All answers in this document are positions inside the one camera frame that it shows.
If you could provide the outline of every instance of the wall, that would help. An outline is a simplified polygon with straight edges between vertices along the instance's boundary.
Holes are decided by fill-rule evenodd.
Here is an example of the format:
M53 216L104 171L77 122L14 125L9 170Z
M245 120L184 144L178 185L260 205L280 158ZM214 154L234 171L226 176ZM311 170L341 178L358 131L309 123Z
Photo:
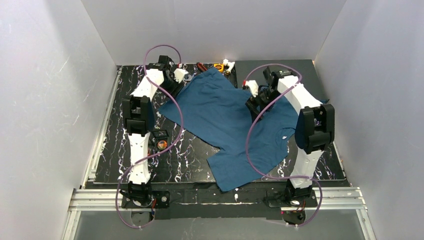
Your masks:
M116 67L80 1L0 6L0 238L59 239Z
M424 2L348 0L315 66L378 239L424 235Z
M186 63L314 59L346 0L82 0L117 65L171 44ZM171 50L158 53L177 61Z

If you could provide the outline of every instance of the black marble table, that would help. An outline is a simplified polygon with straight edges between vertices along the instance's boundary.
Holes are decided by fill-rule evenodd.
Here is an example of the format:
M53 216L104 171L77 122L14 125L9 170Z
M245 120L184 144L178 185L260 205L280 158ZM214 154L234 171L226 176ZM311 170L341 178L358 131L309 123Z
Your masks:
M184 67L193 76L200 74L195 64ZM237 87L236 72L228 80ZM95 184L116 184L118 178L130 166L130 145L124 131L122 98L129 95L143 79L142 66L123 66L112 105L103 148L99 157L95 174ZM168 98L161 92L153 97L154 109L157 110ZM156 128L166 129L172 141L177 137L180 126L156 113ZM269 172L275 177L289 176L293 171L297 155L294 136L288 142L288 156ZM214 183L215 179L209 168L207 158L219 151L187 130L183 130L181 140L166 154L148 160L152 183ZM338 156L333 145L330 145L319 159L315 174L319 180L344 180ZM262 177L256 182L273 182L275 180Z

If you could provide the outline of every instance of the wire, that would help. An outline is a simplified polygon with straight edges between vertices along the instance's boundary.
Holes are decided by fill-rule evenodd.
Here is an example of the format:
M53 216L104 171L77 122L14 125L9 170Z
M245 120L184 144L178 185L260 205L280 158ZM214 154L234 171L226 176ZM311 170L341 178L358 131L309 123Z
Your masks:
M149 224L151 224L152 222L153 222L153 219L151 220L151 221L149 221L148 223L146 223L146 224L144 224L144 225L141 225L141 226L134 226L134 225L131 225L131 224L129 224L128 222L126 222L125 220L124 220L124 218L122 217L122 214L121 214L121 212L120 212L120 210L119 210L119 205L118 205L118 196L119 196L119 190L120 190L120 188L121 188L121 184L122 184L122 181L123 181L123 179L125 179L126 178L126 176L128 175L128 173L131 171L131 169L133 169L133 167L135 166L135 165L137 165L137 164L139 164L139 163L141 163L141 162L143 162L143 161L146 161L147 159L151 159L151 158L154 158L154 157L156 157L156 156L158 156L158 155L161 155L161 154L163 154L163 153L166 153L167 151L169 151L179 140L180 140L180 138L181 138L181 134L183 133L183 124L184 124L184 122L183 122L183 113L181 112L181 108L180 108L180 106L178 105L178 103L177 103L177 101L175 100L175 98L173 98L172 96L171 96L171 94L169 93L169 92L167 92L165 89L163 89L161 86L159 86L159 85L157 85L156 83L154 83L153 81L151 81L150 80L150 78L148 77L148 75L147 75L147 69L146 69L146 59L147 59L147 56L148 56L148 54L150 53L150 51L152 51L153 49L156 49L156 48L159 48L159 47L169 47L169 48L172 48L172 49L174 49L175 51L176 51L176 53L178 54L178 57L179 57L179 64L181 63L181 54L180 54L180 52L175 48L175 47L173 47L173 46L171 46L171 45L167 45L167 44L160 44L160 45L156 45L156 46L154 46L154 47L152 47L152 48L150 48L147 52L146 52L146 54L145 54L145 56L144 56L144 60L143 60L143 69L144 69L144 74L145 74L145 77L146 77L146 79L149 81L149 83L150 84L152 84L153 86L155 86L155 87L157 87L157 89L159 89L159 90L161 90L164 94L166 94L172 101L173 101L173 103L175 104L175 106L176 106L176 108L178 109L178 113L179 113L179 117L180 117L180 120L181 120L181 124L180 124L180 129L179 129L179 133L178 133L178 135L177 135L177 137L176 137L176 139L175 139L175 141L171 144L171 145L169 145L167 148L165 148L164 150L162 150L162 151L160 151L160 152L157 152L157 153L155 153L155 154L152 154L152 155L149 155L149 156L146 156L146 157L143 157L142 159L140 159L140 160L138 160L138 161L136 161L133 165L131 165L131 166L129 166L127 169L126 169L126 171L122 174L122 176L120 177L120 179L119 179L119 181L118 181L118 186L117 186L117 188L116 188L116 195L115 195L115 208L116 208L116 213L118 213L118 216L119 216L119 218L121 219L121 221L125 224L125 225L127 225L128 227L130 227L130 228L133 228L133 229L141 229L141 228L144 228L144 227L146 227L146 226L148 226Z
M276 180L290 180L290 179L308 179L311 180L313 182L315 182L318 185L319 188L319 195L322 196L323 195L323 189L321 188L320 183L316 180L313 179L312 177L306 176L306 175L295 175L295 176L284 176L284 177L275 177L275 176L268 176L267 174L259 171L259 169L257 169L255 167L255 165L252 163L251 158L249 157L249 139L251 137L253 128L255 127L256 123L259 121L259 119L262 117L262 115L272 106L274 105L279 99L281 99L285 94L287 94L288 92L290 92L295 86L297 86L301 81L302 81L302 74L297 71L296 69L289 67L287 65L284 64L280 64L280 63L269 63L269 64L264 64L261 66L256 67L255 69L253 69L247 76L246 76L246 80L249 79L249 77L258 69L263 68L263 67L268 67L268 66L280 66L280 67L284 67L286 69L292 70L294 73L296 73L298 80L297 82L289 87L288 89L286 89L283 93L281 93L277 98L275 98L274 100L272 100L264 109L262 109L262 111L260 111L260 113L257 115L256 119L253 121L252 125L250 126L249 132L247 133L247 138L246 138L246 144L245 144L245 150L246 150L246 157L247 157L247 161L249 162L250 166L253 168L253 170L255 170L258 174L267 177L269 179L276 179ZM308 220L306 220L304 223L296 225L296 227L301 227L304 226L306 224L308 224L312 219L315 218L315 216L317 215L318 211L320 210L321 207L321 203L323 202L323 198L320 197L319 198L319 202L318 202L318 206L316 207L315 212L312 214L312 216L310 216L310 218Z

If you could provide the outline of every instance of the yellow tool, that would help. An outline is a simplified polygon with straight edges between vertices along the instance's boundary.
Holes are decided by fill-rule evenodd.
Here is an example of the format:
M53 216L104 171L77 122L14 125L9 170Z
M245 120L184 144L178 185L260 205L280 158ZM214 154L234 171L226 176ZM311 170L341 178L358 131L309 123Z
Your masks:
M219 71L220 73L223 73L223 72L224 72L224 64L222 64L222 63L214 63L214 64L213 64L213 66L214 66L216 69L218 69L218 71Z

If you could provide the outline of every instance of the red tool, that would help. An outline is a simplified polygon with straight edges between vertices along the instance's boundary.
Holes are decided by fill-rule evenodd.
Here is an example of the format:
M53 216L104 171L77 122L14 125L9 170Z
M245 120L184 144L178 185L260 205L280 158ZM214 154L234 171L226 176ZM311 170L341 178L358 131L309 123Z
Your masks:
M196 63L197 68L200 70L200 72L206 72L208 70L208 68L205 67L205 65L203 65L203 63L198 62Z

